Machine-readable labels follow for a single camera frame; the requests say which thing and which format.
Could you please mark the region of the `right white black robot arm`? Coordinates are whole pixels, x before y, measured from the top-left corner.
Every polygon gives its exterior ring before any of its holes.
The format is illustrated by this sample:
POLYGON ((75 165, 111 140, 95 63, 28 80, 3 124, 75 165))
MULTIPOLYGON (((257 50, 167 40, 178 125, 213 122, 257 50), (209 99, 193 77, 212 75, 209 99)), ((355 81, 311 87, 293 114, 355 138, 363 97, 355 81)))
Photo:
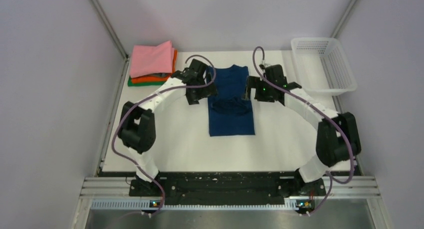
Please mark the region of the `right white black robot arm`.
POLYGON ((281 65, 265 67, 261 76, 248 76, 243 94, 259 102, 279 102, 300 115, 317 132, 315 154, 298 168, 293 189, 299 195, 307 195, 331 167, 344 161, 351 163, 349 177, 354 173, 354 157, 362 151, 357 122, 350 112, 341 113, 314 100, 297 82, 288 82, 281 65))

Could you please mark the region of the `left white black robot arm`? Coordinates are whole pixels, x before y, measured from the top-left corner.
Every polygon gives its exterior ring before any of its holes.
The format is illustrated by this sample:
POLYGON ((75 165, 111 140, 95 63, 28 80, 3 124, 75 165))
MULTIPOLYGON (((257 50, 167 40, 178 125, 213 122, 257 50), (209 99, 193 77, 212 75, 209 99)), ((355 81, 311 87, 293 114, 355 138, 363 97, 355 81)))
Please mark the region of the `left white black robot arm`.
POLYGON ((165 194, 158 180, 159 169, 149 153, 157 138, 156 114, 180 98, 186 98, 189 105, 196 105, 218 94, 214 65, 201 55, 192 55, 187 61, 189 65, 171 74, 146 98, 139 102, 127 101, 112 136, 112 151, 136 168, 132 187, 142 189, 149 196, 165 194))

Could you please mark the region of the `blue mickey print t-shirt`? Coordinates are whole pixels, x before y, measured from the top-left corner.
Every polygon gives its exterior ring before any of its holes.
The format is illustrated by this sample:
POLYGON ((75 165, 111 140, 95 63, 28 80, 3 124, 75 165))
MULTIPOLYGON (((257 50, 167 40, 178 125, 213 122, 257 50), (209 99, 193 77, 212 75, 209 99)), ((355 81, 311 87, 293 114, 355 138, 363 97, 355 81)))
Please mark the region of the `blue mickey print t-shirt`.
POLYGON ((252 102, 242 99, 249 76, 248 67, 234 64, 217 68, 215 72, 217 95, 207 98, 209 135, 255 135, 252 102))

